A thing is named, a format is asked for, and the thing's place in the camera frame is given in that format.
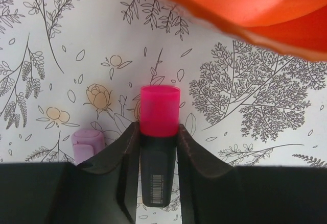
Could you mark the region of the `lilac pastel highlighter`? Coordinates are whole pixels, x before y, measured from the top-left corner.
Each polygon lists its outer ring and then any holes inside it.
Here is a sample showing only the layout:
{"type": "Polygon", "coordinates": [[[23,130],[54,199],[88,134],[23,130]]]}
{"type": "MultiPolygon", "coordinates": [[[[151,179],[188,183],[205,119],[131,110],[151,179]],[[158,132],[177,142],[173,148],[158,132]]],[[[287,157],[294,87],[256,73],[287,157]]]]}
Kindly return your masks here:
{"type": "Polygon", "coordinates": [[[81,129],[72,134],[74,160],[80,164],[105,148],[105,139],[101,131],[81,129]]]}

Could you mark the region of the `orange round desk organizer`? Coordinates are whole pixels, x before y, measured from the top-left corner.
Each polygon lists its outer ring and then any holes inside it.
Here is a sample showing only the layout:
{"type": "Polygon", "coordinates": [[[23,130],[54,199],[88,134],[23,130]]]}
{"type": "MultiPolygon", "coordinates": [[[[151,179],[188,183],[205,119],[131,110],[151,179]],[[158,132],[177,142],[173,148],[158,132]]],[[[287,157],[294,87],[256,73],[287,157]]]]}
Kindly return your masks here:
{"type": "Polygon", "coordinates": [[[159,0],[194,23],[280,54],[326,60],[326,0],[159,0]]]}

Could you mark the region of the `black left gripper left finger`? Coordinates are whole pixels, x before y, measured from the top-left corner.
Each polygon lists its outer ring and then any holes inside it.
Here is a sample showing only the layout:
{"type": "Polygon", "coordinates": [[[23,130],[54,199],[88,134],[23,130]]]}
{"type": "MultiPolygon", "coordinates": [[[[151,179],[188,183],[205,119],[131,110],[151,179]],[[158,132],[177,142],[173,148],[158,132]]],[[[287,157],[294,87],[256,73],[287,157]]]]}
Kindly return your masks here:
{"type": "Polygon", "coordinates": [[[65,163],[49,223],[135,223],[140,153],[138,122],[104,150],[65,163]]]}

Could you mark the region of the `pink cap black highlighter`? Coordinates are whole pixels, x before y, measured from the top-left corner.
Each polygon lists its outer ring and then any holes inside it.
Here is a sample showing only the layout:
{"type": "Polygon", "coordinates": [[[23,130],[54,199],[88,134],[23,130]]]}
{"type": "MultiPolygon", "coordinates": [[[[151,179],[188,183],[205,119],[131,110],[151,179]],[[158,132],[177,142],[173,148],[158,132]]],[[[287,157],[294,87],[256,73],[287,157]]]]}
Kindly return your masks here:
{"type": "Polygon", "coordinates": [[[180,89],[143,86],[139,125],[142,199],[148,207],[164,208],[171,200],[179,127],[180,89]]]}

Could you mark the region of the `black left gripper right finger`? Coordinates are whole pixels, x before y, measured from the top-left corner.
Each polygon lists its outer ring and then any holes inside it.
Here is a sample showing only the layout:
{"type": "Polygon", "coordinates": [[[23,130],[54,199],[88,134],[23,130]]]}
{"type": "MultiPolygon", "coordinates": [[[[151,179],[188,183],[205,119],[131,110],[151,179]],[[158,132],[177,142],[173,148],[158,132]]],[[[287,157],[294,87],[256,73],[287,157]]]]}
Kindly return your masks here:
{"type": "Polygon", "coordinates": [[[326,169],[230,166],[180,125],[183,223],[326,223],[326,169]]]}

